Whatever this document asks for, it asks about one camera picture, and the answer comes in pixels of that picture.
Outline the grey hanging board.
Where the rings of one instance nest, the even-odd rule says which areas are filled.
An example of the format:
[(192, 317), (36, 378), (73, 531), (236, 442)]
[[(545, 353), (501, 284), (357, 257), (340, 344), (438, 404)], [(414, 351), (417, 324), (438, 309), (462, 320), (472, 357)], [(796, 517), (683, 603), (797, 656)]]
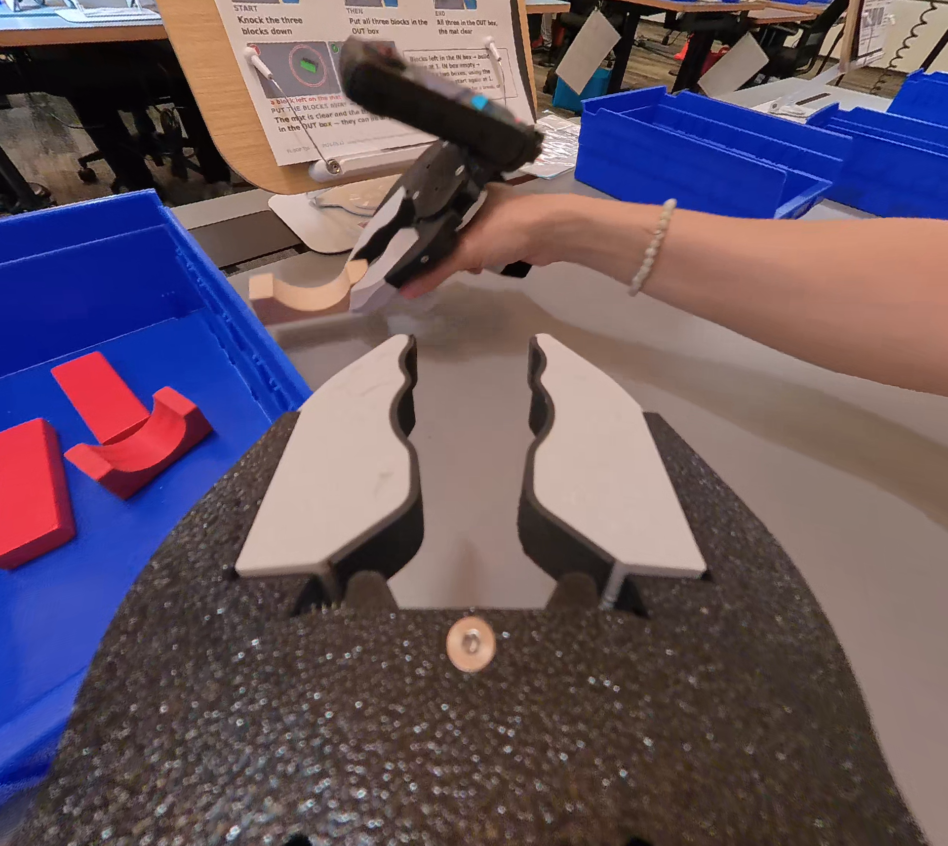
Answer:
[(594, 10), (565, 50), (555, 74), (576, 95), (580, 95), (620, 40), (621, 34), (610, 20), (601, 10)]
[(697, 83), (702, 94), (721, 98), (738, 91), (769, 63), (769, 56), (752, 34), (746, 33), (727, 49)]

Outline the nested blue plastic bins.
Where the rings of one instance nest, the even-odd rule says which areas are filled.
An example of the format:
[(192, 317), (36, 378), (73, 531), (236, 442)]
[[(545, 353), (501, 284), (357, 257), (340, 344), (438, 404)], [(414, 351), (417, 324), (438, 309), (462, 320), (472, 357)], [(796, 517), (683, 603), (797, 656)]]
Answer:
[(796, 219), (853, 150), (847, 134), (656, 86), (584, 101), (575, 178), (626, 202)]
[(885, 112), (828, 105), (809, 125), (851, 152), (827, 199), (888, 218), (947, 218), (947, 74), (917, 70)]

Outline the person's right hand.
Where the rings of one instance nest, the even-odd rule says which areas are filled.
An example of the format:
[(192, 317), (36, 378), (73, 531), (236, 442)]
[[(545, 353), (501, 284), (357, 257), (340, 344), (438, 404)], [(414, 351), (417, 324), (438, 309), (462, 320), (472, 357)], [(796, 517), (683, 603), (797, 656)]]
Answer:
[(641, 267), (663, 208), (576, 194), (531, 195), (493, 185), (454, 251), (401, 288), (407, 299), (429, 293), (453, 274), (480, 273), (515, 262), (557, 262), (630, 283)]

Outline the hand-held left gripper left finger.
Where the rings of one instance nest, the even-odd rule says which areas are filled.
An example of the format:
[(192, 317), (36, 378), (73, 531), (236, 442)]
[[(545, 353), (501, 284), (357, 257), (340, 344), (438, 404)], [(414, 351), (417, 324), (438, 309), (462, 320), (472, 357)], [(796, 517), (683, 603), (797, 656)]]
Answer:
[(236, 559), (243, 579), (309, 576), (342, 596), (360, 572), (390, 579), (424, 539), (415, 425), (417, 344), (396, 334), (302, 404)]

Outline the natural wooden arch block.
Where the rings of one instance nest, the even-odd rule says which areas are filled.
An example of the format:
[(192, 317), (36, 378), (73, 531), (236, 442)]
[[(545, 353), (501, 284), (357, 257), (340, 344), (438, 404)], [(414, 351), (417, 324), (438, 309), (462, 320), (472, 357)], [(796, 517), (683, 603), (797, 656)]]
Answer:
[(349, 260), (338, 276), (320, 286), (286, 283), (272, 273), (250, 278), (250, 306), (264, 326), (329, 316), (350, 309), (351, 291), (369, 269), (364, 259)]

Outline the red arch block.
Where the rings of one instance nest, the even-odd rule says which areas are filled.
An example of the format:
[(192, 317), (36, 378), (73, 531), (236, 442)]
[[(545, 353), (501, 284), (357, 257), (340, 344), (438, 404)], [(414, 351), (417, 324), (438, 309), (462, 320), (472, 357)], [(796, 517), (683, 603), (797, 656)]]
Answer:
[(135, 433), (111, 444), (78, 444), (65, 459), (114, 496), (127, 500), (213, 431), (204, 413), (171, 387), (154, 393), (154, 408)]

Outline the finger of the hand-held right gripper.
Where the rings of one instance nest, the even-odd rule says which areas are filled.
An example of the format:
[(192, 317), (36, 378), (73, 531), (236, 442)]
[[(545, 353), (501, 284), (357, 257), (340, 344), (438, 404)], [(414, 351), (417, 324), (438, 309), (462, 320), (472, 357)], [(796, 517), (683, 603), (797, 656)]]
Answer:
[(403, 227), (394, 234), (387, 246), (368, 267), (368, 270), (350, 290), (350, 312), (371, 313), (396, 295), (398, 284), (389, 275), (402, 270), (402, 262), (411, 265), (414, 249), (419, 242), (418, 230)]
[(400, 209), (406, 199), (405, 187), (394, 187), (375, 211), (354, 245), (354, 260), (372, 264), (382, 256), (403, 227)]

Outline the white metal bracket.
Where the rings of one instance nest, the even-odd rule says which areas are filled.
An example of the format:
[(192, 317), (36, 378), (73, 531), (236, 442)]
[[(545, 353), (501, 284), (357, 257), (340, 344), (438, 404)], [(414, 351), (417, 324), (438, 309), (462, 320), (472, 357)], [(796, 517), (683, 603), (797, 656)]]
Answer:
[(836, 104), (835, 91), (814, 88), (800, 89), (778, 97), (769, 103), (765, 111), (776, 117), (806, 121), (826, 105)]

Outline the white stand base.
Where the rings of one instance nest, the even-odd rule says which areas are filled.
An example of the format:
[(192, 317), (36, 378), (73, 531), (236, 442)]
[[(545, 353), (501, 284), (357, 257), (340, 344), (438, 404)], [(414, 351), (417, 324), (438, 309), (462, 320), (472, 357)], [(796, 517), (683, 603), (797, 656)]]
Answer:
[(313, 252), (351, 251), (398, 175), (373, 177), (305, 194), (273, 195), (268, 206)]

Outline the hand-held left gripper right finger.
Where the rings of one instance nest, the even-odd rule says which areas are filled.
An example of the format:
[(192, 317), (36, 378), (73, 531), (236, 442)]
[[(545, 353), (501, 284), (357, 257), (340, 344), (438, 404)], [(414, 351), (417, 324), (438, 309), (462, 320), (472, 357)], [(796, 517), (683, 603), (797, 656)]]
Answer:
[(638, 402), (553, 336), (529, 344), (533, 435), (518, 504), (524, 553), (548, 577), (581, 574), (600, 605), (635, 578), (702, 579), (707, 564)]

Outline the red plank block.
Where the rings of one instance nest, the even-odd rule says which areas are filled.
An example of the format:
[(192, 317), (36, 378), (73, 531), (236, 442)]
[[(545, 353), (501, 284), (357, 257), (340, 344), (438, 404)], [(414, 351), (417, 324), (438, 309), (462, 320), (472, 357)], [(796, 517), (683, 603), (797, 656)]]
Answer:
[(35, 418), (1, 434), (1, 568), (14, 570), (76, 534), (53, 426)]
[(51, 374), (101, 445), (139, 431), (150, 411), (99, 351), (51, 368)]

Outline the blue plastic bin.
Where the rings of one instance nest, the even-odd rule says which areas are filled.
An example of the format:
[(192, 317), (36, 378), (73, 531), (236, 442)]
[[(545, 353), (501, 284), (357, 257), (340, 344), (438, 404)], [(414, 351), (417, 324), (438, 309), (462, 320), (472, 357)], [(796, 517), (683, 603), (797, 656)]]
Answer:
[(154, 192), (2, 220), (2, 430), (93, 434), (52, 369), (99, 351), (149, 401), (170, 386), (213, 434), (129, 501), (65, 462), (74, 539), (2, 571), (2, 804), (41, 783), (125, 594), (186, 512), (312, 393)]

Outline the person's right forearm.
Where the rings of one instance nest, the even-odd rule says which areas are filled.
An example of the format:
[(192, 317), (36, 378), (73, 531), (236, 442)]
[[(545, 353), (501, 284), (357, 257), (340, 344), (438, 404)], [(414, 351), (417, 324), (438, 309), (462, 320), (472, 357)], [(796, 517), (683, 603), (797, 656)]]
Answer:
[(836, 373), (947, 395), (947, 225), (678, 211), (654, 299)]

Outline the clear plastic document sleeve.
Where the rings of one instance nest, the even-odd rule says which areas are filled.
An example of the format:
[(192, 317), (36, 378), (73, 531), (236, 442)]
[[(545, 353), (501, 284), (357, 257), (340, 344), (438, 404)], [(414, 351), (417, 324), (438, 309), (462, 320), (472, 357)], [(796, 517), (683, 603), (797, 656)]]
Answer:
[(551, 110), (542, 112), (536, 128), (542, 134), (538, 157), (521, 166), (519, 175), (549, 179), (575, 169), (578, 155), (580, 117), (564, 118)]

